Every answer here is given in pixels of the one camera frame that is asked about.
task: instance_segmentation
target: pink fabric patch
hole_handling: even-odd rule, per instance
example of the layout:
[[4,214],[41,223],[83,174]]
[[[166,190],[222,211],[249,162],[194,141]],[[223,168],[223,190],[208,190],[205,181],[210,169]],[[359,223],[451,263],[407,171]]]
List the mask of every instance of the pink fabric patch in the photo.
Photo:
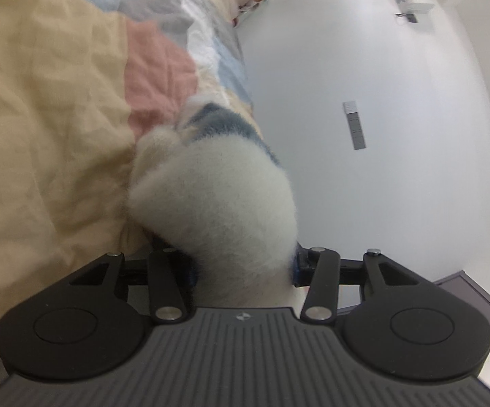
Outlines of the pink fabric patch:
[[137,141],[156,125],[176,122],[198,79],[188,52],[164,36],[154,21],[127,19],[126,30],[125,98],[132,108],[128,125]]

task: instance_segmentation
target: blanket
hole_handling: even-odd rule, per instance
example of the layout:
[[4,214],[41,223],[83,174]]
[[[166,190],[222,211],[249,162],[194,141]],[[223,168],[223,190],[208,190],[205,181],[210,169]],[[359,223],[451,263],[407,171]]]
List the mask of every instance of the blanket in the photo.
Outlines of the blanket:
[[135,142],[210,93],[254,127],[235,0],[0,0],[0,316],[145,242]]

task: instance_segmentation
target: ribbed rubber surface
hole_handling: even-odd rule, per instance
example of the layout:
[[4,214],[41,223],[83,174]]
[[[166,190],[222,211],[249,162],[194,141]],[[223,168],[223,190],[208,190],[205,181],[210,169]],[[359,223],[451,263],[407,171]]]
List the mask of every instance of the ribbed rubber surface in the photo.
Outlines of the ribbed rubber surface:
[[198,309],[156,328],[143,349],[89,381],[43,384],[12,376],[0,407],[489,407],[474,378],[414,386],[357,363],[326,327],[289,309]]

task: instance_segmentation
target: circular pad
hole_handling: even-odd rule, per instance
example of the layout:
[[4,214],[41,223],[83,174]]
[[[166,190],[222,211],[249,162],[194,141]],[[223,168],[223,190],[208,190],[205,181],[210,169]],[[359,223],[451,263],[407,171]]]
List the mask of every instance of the circular pad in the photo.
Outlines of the circular pad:
[[49,343],[71,344],[90,336],[97,323],[96,317],[86,310],[64,308],[43,314],[35,322],[34,330]]
[[441,343],[454,332],[454,324],[447,315],[426,308],[398,312],[392,317],[390,327],[402,340],[422,345]]

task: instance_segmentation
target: logo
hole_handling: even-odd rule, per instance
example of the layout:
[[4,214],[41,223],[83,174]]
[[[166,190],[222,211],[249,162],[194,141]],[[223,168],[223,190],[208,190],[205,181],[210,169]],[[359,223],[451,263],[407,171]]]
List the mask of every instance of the logo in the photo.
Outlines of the logo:
[[246,312],[241,312],[240,314],[237,314],[236,315],[236,318],[239,321],[247,321],[248,319],[251,319],[252,318],[252,315],[251,314],[247,314]]

